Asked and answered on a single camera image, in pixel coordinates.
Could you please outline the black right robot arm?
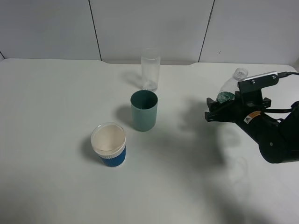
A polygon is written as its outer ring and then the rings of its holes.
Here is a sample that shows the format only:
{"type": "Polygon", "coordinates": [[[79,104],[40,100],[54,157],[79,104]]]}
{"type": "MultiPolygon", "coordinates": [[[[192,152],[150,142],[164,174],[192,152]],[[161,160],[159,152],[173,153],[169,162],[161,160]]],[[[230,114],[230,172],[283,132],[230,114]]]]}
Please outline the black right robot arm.
{"type": "Polygon", "coordinates": [[[229,122],[239,126],[259,146],[269,163],[286,163],[299,159],[299,103],[289,109],[270,109],[271,100],[261,91],[240,93],[234,100],[219,103],[207,98],[208,122],[229,122]]]}

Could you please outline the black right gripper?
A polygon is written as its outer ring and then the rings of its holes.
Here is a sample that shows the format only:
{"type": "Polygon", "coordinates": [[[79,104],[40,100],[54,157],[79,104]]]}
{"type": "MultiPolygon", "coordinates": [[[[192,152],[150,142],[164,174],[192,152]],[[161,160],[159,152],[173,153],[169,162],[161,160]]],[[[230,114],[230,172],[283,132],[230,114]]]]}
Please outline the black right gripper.
{"type": "Polygon", "coordinates": [[[232,122],[242,125],[271,126],[271,118],[265,115],[264,109],[271,105],[271,100],[263,98],[262,91],[247,93],[235,92],[234,100],[220,103],[211,98],[206,99],[209,109],[205,112],[207,122],[232,122]]]}

